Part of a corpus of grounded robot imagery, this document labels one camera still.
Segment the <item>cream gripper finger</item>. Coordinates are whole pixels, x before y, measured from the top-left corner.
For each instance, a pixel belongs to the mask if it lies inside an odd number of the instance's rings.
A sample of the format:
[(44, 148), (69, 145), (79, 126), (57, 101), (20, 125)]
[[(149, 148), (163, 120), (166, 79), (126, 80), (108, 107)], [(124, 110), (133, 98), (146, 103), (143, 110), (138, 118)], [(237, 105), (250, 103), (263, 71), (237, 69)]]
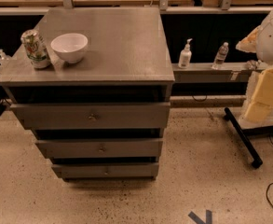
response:
[(259, 26), (255, 27), (246, 37), (240, 40), (236, 45), (236, 49), (246, 53), (255, 53), (258, 32)]

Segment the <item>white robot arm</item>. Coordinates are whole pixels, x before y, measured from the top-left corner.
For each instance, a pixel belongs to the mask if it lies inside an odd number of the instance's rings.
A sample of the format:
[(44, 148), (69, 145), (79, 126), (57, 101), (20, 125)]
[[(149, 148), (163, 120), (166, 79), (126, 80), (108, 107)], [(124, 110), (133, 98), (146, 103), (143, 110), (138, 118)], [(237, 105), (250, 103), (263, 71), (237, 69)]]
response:
[(255, 53), (258, 60), (273, 64), (273, 8), (259, 26), (238, 42), (236, 49)]

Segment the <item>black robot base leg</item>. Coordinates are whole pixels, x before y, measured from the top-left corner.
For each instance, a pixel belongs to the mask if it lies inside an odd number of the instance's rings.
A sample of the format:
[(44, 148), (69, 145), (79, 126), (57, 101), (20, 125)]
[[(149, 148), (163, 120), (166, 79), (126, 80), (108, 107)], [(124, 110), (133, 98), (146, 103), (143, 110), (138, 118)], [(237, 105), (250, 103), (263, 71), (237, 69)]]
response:
[(248, 149), (249, 153), (251, 154), (253, 161), (252, 161), (252, 167), (257, 169), (262, 164), (263, 161), (261, 160), (260, 156), (258, 155), (257, 151), (253, 147), (252, 143), (250, 142), (247, 135), (244, 133), (244, 131), (241, 129), (239, 123), (237, 122), (236, 118), (230, 111), (228, 107), (225, 108), (225, 120), (230, 120), (233, 127), (235, 128), (236, 132), (238, 133), (239, 137), (241, 138), (242, 142), (244, 143), (245, 147)]

